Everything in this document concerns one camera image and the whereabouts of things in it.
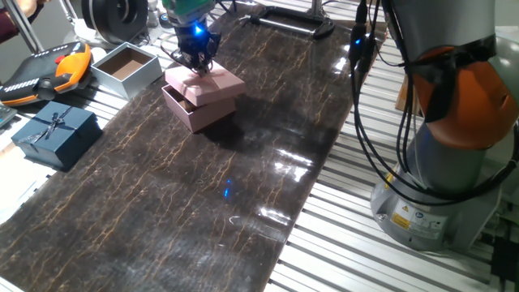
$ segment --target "cardboard box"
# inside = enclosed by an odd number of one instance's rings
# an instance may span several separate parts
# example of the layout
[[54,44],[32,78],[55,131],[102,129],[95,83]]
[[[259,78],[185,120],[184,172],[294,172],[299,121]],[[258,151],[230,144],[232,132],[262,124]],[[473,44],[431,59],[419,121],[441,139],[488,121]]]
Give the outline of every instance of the cardboard box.
[[[397,103],[395,104],[395,109],[397,109],[397,110],[404,111],[404,109],[405,109],[405,101],[407,101],[408,84],[409,84],[409,81],[408,81],[407,75],[406,75],[404,78],[404,83],[402,84],[402,87],[400,88],[400,93],[398,93]],[[418,95],[416,94],[416,88],[415,88],[414,92],[413,92],[413,103],[415,105],[413,108],[413,114],[416,114],[418,117],[423,117],[422,108],[420,107],[420,105],[418,105],[419,100],[418,100],[417,96]]]
[[101,134],[94,113],[51,101],[11,139],[27,158],[66,171]]
[[93,64],[92,73],[100,84],[131,99],[161,77],[162,69],[157,56],[124,43]]
[[213,122],[233,113],[236,110],[234,98],[226,98],[209,105],[196,107],[187,101],[184,96],[171,85],[162,88],[165,102],[180,120],[193,133],[200,131]]
[[180,66],[166,70],[165,80],[195,106],[245,93],[245,82],[214,61],[203,78]]

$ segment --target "marble pattern surface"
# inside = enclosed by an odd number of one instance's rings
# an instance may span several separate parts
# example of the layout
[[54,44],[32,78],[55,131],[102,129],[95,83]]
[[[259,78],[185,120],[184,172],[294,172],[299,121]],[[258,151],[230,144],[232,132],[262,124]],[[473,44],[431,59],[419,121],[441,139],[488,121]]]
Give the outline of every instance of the marble pattern surface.
[[[240,15],[261,6],[239,6]],[[353,24],[331,37],[223,15],[237,112],[193,135],[158,80],[69,173],[0,226],[0,277],[29,291],[261,291],[351,106]]]

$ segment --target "warning label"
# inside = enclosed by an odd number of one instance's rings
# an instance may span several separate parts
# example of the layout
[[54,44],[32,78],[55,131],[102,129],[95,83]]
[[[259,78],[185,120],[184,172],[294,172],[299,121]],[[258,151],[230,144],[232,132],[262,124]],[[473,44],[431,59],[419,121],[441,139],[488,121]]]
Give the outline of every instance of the warning label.
[[412,234],[437,239],[444,229],[447,217],[425,213],[403,200],[398,200],[391,221]]

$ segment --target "pink box lid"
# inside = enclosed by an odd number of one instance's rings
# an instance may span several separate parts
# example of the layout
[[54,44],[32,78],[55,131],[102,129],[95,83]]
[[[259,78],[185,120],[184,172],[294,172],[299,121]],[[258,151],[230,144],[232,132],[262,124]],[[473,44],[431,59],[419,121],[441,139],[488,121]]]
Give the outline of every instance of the pink box lid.
[[195,106],[245,93],[245,82],[216,62],[212,70],[201,78],[184,66],[165,71],[165,80]]

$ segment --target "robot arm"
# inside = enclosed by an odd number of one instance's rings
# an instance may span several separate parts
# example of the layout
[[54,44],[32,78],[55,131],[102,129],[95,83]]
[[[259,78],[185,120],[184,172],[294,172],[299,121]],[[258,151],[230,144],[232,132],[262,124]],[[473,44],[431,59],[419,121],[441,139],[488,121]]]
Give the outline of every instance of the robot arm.
[[462,149],[489,148],[502,140],[519,115],[519,92],[510,90],[513,84],[504,82],[509,72],[496,65],[505,44],[496,41],[495,1],[382,4],[396,17],[399,46],[433,136]]
[[210,32],[207,15],[215,8],[213,0],[163,0],[169,21],[178,38],[178,50],[171,58],[200,76],[212,69],[221,35]]

